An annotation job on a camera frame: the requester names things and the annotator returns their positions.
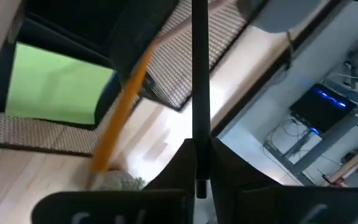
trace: white wire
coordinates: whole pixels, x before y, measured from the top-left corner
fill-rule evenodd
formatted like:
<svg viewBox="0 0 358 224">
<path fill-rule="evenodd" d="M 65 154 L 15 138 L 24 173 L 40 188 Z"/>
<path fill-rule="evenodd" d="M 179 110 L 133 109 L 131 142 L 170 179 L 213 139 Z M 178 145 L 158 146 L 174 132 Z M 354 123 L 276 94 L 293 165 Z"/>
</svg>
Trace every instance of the white wire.
<svg viewBox="0 0 358 224">
<path fill-rule="evenodd" d="M 340 74 L 340 73 L 336 73 L 336 72 L 334 72 L 333 75 L 339 75 L 339 76 L 343 76 L 343 77 L 358 79 L 358 77 L 353 77 L 353 76 L 351 76 L 351 75 L 344 75 L 344 74 Z"/>
</svg>

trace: green paper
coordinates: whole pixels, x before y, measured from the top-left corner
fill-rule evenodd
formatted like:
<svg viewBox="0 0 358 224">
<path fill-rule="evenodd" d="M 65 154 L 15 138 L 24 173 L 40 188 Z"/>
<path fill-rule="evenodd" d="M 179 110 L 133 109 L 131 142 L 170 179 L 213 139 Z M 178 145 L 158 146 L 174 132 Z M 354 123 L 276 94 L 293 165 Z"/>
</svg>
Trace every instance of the green paper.
<svg viewBox="0 0 358 224">
<path fill-rule="evenodd" d="M 111 69 L 17 44 L 5 113 L 94 124 L 96 105 L 111 76 Z"/>
</svg>

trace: black electronic device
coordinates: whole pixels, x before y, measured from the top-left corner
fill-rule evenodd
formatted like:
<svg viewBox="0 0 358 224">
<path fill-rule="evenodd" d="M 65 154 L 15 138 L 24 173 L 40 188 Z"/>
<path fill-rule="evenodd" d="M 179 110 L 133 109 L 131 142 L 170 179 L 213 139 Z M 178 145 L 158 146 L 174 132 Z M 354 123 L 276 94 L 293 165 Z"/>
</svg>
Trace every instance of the black electronic device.
<svg viewBox="0 0 358 224">
<path fill-rule="evenodd" d="M 356 104 L 321 84 L 313 85 L 290 107 L 291 115 L 316 134 L 324 134 Z"/>
</svg>

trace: wooden floor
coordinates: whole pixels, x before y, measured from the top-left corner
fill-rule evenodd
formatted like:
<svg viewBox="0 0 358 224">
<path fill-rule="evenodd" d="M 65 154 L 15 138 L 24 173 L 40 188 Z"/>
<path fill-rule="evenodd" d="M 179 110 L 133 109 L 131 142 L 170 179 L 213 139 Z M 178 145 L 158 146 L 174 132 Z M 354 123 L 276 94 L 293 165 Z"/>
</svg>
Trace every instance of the wooden floor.
<svg viewBox="0 0 358 224">
<path fill-rule="evenodd" d="M 292 36 L 295 38 L 306 24 L 292 30 Z M 243 34 L 211 80 L 213 126 L 287 46 L 284 33 L 269 34 L 250 27 Z M 151 180 L 190 136 L 191 107 L 176 113 L 144 100 L 125 125 L 112 162 L 134 176 Z M 30 223 L 32 207 L 42 197 L 81 189 L 88 163 L 88 159 L 78 157 L 0 151 L 0 223 Z"/>
</svg>

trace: black pole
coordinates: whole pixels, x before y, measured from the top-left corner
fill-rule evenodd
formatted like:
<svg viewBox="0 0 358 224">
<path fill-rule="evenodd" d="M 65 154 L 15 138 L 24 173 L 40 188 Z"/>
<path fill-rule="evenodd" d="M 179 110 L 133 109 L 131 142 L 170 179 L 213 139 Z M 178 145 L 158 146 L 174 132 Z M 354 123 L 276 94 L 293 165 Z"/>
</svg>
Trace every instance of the black pole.
<svg viewBox="0 0 358 224">
<path fill-rule="evenodd" d="M 196 196 L 206 198 L 211 147 L 209 108 L 208 0 L 191 2 L 193 140 L 197 155 Z"/>
</svg>

